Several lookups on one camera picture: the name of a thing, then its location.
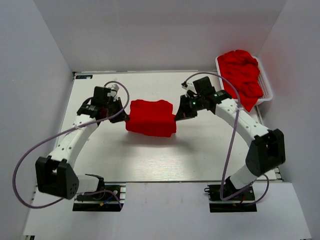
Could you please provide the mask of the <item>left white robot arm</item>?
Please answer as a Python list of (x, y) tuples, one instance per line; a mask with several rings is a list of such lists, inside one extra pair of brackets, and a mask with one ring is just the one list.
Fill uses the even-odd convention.
[(110, 87), (96, 86), (93, 96), (85, 100), (76, 112), (72, 128), (47, 157), (35, 162), (38, 190), (41, 193), (72, 199), (75, 195), (96, 195), (103, 189), (103, 178), (95, 174), (78, 175), (74, 172), (79, 153), (100, 123), (127, 121), (119, 84)]

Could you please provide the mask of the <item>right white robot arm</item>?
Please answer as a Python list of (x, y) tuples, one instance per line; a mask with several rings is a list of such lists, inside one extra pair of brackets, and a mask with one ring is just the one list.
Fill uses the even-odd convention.
[(240, 101), (234, 100), (225, 90), (215, 90), (209, 77), (184, 81), (185, 94), (180, 96), (176, 121), (195, 118), (198, 111), (207, 110), (224, 120), (232, 128), (232, 137), (239, 134), (248, 145), (244, 165), (230, 176), (222, 172), (220, 199), (227, 201), (243, 192), (260, 176), (286, 161), (285, 137), (281, 130), (271, 130), (256, 122)]

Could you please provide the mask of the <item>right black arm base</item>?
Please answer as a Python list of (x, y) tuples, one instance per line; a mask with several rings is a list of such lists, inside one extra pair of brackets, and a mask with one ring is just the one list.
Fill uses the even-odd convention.
[(256, 196), (252, 186), (226, 201), (220, 198), (220, 187), (220, 184), (209, 184), (204, 188), (204, 193), (208, 196), (209, 211), (211, 213), (257, 212)]

